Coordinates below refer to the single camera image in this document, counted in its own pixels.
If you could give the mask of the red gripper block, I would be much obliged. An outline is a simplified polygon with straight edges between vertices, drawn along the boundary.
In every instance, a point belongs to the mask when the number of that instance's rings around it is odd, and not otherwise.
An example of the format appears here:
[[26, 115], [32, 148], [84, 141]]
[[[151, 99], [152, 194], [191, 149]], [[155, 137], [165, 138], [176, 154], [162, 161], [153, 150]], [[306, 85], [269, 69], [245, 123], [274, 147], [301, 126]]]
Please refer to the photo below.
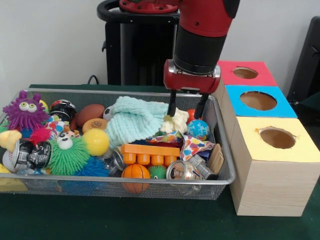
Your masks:
[[171, 90], [167, 114], [170, 117], [175, 115], [177, 91], [194, 91], [202, 94], [196, 106], [196, 118], [200, 119], [209, 94], [216, 91], [220, 84], [220, 79], [221, 68], [219, 65], [215, 66], [212, 73], [207, 75], [194, 75], [177, 68], [173, 62], [165, 62], [163, 67], [163, 83], [167, 89]]

